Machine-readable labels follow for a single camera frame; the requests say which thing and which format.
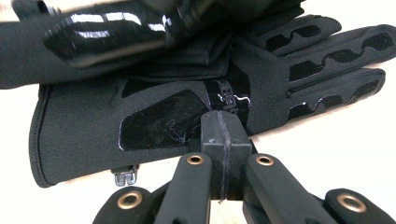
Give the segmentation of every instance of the glove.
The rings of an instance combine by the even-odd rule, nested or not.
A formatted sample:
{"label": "glove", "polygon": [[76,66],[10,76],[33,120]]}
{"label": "glove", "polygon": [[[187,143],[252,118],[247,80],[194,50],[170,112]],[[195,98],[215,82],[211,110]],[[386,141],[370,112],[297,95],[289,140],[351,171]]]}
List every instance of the glove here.
{"label": "glove", "polygon": [[394,57],[395,28],[330,36],[341,29],[335,20],[282,18],[256,21],[234,36],[225,78],[162,84],[115,74],[42,86],[30,135],[37,184],[182,155],[209,110],[237,114],[256,134],[381,89],[384,71],[362,67]]}
{"label": "glove", "polygon": [[204,28],[251,21],[268,7],[274,6],[272,12],[290,5],[281,0],[238,3],[122,1],[63,15],[22,17],[26,21],[0,30],[0,89],[108,75],[177,46]]}

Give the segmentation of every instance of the white surface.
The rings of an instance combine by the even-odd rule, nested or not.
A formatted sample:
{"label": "white surface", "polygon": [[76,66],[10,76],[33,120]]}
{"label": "white surface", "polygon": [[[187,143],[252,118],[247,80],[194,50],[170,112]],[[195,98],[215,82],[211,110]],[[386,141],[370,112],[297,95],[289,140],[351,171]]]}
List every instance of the white surface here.
{"label": "white surface", "polygon": [[[1,1],[0,19],[15,19],[8,1]],[[339,20],[343,31],[380,23],[396,26],[394,0],[310,0],[304,8]],[[387,71],[387,82],[374,97],[254,140],[260,152],[278,157],[311,193],[323,198],[330,189],[353,189],[396,219],[396,60],[379,66]],[[49,189],[40,189],[32,177],[28,133],[37,90],[32,85],[0,91],[0,223],[92,223],[118,189],[110,172]],[[176,165],[177,159],[142,165],[137,186],[155,190],[171,179]],[[241,204],[229,202],[212,203],[211,220],[245,222]]]}

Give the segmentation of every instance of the shiny black material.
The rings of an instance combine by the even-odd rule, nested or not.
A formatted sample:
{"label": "shiny black material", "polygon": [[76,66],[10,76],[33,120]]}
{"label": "shiny black material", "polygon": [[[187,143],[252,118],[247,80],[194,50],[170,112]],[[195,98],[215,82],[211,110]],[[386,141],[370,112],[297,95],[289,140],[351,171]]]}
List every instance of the shiny black material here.
{"label": "shiny black material", "polygon": [[227,79],[206,81],[205,86],[211,109],[231,112],[246,125],[251,105],[248,75],[231,63]]}
{"label": "shiny black material", "polygon": [[290,68],[289,80],[297,81],[320,72],[326,65],[327,59],[333,59],[338,63],[351,63],[359,59],[359,57],[364,54],[366,48],[382,51],[392,46],[394,46],[394,43],[392,37],[389,34],[383,33],[374,35],[370,38],[367,38],[362,43],[361,52],[359,53],[353,52],[351,49],[340,49],[323,57],[321,64],[315,64],[312,61],[295,64]]}
{"label": "shiny black material", "polygon": [[307,102],[302,103],[290,109],[288,121],[295,121],[297,119],[303,119],[315,114],[323,113],[323,111],[318,111],[318,108],[320,107],[322,107],[324,111],[327,111],[329,109],[336,108],[337,106],[356,103],[360,99],[373,95],[375,90],[378,88],[378,85],[379,81],[376,80],[360,86],[346,102],[343,101],[343,98],[340,95],[331,95],[320,99],[314,109],[311,109]]}
{"label": "shiny black material", "polygon": [[126,117],[120,124],[120,149],[138,150],[186,146],[199,138],[205,104],[182,91]]}
{"label": "shiny black material", "polygon": [[176,21],[139,1],[125,2],[106,13],[71,15],[46,32],[44,44],[64,61],[86,67],[163,48],[167,26]]}
{"label": "shiny black material", "polygon": [[228,13],[210,0],[179,1],[169,12],[154,10],[142,1],[109,6],[70,15],[45,33],[45,46],[75,67],[144,57],[180,44],[225,20]]}

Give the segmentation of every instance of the tactical glove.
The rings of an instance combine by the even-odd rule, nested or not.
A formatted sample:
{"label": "tactical glove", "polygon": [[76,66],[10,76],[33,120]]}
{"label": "tactical glove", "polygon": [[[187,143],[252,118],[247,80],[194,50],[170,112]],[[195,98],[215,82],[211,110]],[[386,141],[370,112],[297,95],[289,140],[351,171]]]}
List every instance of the tactical glove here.
{"label": "tactical glove", "polygon": [[[161,83],[147,64],[140,76],[123,71],[118,78],[42,86],[30,134],[37,184],[182,155],[209,110],[237,114],[256,134],[381,89],[384,71],[362,67],[395,56],[394,27],[331,36],[341,29],[333,19],[284,24],[290,18],[283,18],[239,30],[223,78]],[[163,73],[171,77],[175,69]]]}

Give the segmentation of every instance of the metal grommet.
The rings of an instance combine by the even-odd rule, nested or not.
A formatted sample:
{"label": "metal grommet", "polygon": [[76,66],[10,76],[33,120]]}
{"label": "metal grommet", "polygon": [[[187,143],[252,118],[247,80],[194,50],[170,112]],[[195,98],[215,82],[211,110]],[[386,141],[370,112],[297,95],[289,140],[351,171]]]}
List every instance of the metal grommet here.
{"label": "metal grommet", "polygon": [[272,158],[269,158],[267,156],[260,156],[256,158],[256,162],[260,165],[264,166],[272,166],[274,165],[274,160]]}
{"label": "metal grommet", "polygon": [[[130,197],[134,198],[134,200],[128,202],[127,199]],[[117,201],[117,205],[119,206],[120,209],[132,209],[137,207],[139,204],[141,204],[142,200],[143,200],[142,194],[137,190],[132,190],[122,194],[122,196],[120,196],[119,200]]]}
{"label": "metal grommet", "polygon": [[204,157],[193,155],[187,158],[187,162],[191,165],[199,165],[204,162]]}
{"label": "metal grommet", "polygon": [[363,213],[367,211],[366,204],[364,204],[364,202],[355,196],[349,194],[340,194],[337,196],[337,201],[352,212]]}

